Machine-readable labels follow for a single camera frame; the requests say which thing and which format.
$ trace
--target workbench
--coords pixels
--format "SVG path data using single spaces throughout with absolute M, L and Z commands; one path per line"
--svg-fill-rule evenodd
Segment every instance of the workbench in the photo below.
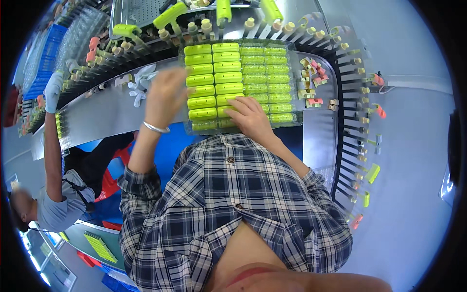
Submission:
M 338 11 L 339 7 L 333 7 L 332 0 L 321 1 L 290 1 L 277 0 L 278 8 L 284 15 L 284 21 L 298 21 L 303 14 L 310 14 L 315 11 L 320 11 L 323 17 L 313 23 L 316 30 L 324 30 L 329 33 L 330 28 L 336 25 L 347 25 L 352 27 L 350 20 L 346 17 L 344 11 Z M 205 10 L 212 10 L 213 7 L 205 7 Z M 242 38 L 243 22 L 248 18 L 253 17 L 257 20 L 263 17 L 262 12 L 258 8 L 250 8 L 248 5 L 232 8 L 232 22 L 226 25 L 224 29 L 224 39 Z M 269 32 L 269 28 L 263 31 L 262 37 Z M 343 42 L 359 47 L 359 41 L 356 39 L 353 32 L 344 36 Z M 166 45 L 160 40 L 152 41 L 159 42 L 161 46 Z M 295 71 L 301 69 L 299 59 L 310 57 L 308 53 L 297 52 L 295 60 Z M 327 62 L 326 70 L 329 74 L 334 74 L 333 68 Z M 169 68 L 180 65 L 177 57 L 163 59 L 155 62 L 156 70 Z M 130 70 L 119 76 L 127 73 L 138 72 L 140 69 Z M 347 70 L 346 67 L 341 67 L 341 70 Z M 107 82 L 113 84 L 114 78 Z M 338 124 L 339 114 L 336 111 L 327 109 L 329 100 L 338 98 L 338 84 L 335 83 L 336 77 L 330 78 L 327 85 L 322 85 L 317 88 L 317 97 L 322 98 L 324 105 L 321 108 L 310 108 L 303 111 L 303 162 L 313 168 L 315 172 L 322 174 L 326 179 L 326 187 L 331 191 L 335 191 L 334 177 L 336 172 L 336 159 L 338 158 Z M 109 88 L 93 94 L 86 98 L 84 93 L 77 96 L 74 100 L 66 104 L 62 110 L 65 117 L 68 132 L 66 138 L 61 140 L 62 149 L 77 146 L 86 142 L 94 141 L 104 137 L 126 133 L 138 130 L 144 117 L 145 101 L 141 102 L 140 107 L 134 107 L 134 97 L 129 96 L 130 89 L 123 86 L 121 89 L 110 86 Z M 173 122 L 183 122 L 187 119 L 187 108 L 182 109 L 174 118 Z M 32 138 L 32 154 L 33 159 L 43 158 L 43 126 L 40 127 Z M 83 233 L 89 231 L 102 238 L 111 252 L 117 258 L 117 263 L 109 262 L 97 255 L 89 242 L 84 238 Z M 114 268 L 124 270 L 122 255 L 118 244 L 118 231 L 95 226 L 89 223 L 76 224 L 65 231 L 69 238 L 69 243 L 87 254 L 105 264 Z

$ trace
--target plaid shirt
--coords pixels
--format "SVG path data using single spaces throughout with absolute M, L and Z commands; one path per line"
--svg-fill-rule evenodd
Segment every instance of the plaid shirt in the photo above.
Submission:
M 145 291 L 201 291 L 241 220 L 289 270 L 337 271 L 352 235 L 310 170 L 303 178 L 242 134 L 185 148 L 161 191 L 154 169 L 125 169 L 120 247 L 130 278 Z

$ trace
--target blue glove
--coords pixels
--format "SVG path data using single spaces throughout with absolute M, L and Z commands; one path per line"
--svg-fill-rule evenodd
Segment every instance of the blue glove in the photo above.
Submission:
M 57 111 L 58 98 L 63 86 L 63 71 L 58 70 L 50 77 L 44 89 L 45 111 L 55 114 Z

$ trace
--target worker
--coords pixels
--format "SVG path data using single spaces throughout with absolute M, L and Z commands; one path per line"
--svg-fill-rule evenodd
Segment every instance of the worker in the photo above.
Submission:
M 99 204 L 93 202 L 101 193 L 104 173 L 115 152 L 126 148 L 134 139 L 133 133 L 125 133 L 104 138 L 92 152 L 71 148 L 64 160 L 65 174 L 62 176 L 62 150 L 55 119 L 62 77 L 62 72 L 53 73 L 44 90 L 45 187 L 40 190 L 36 199 L 24 188 L 10 194 L 14 222 L 22 232 L 28 230 L 31 221 L 36 221 L 47 231 L 61 232 L 77 219 L 83 217 L 93 220 L 99 218 L 100 209 L 112 209 L 106 206 L 107 199 Z M 116 204 L 113 209 L 119 213 L 119 202 Z
M 154 166 L 161 135 L 183 104 L 182 68 L 160 71 L 118 179 L 125 270 L 140 291 L 390 291 L 377 278 L 328 274 L 352 235 L 324 187 L 274 135 L 251 97 L 225 110 L 242 134 L 186 147 L 164 192 Z

